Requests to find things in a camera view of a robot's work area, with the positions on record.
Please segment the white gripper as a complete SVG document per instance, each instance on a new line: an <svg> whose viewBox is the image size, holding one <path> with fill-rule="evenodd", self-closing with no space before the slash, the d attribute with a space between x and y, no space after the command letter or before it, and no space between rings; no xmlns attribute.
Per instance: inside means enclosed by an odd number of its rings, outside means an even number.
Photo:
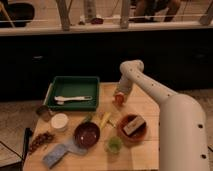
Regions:
<svg viewBox="0 0 213 171"><path fill-rule="evenodd" d="M120 94L122 93L124 96L129 96L133 88L133 82L129 80L124 75L121 76L121 79L119 80L114 94Z"/></svg>

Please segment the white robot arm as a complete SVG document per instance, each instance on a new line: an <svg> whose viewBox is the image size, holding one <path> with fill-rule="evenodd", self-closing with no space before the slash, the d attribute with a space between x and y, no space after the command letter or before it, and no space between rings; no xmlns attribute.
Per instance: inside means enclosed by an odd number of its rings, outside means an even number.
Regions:
<svg viewBox="0 0 213 171"><path fill-rule="evenodd" d="M143 70L141 60L122 62L114 98L121 106L136 84L159 105L159 171L210 171L203 108L191 96L177 93Z"/></svg>

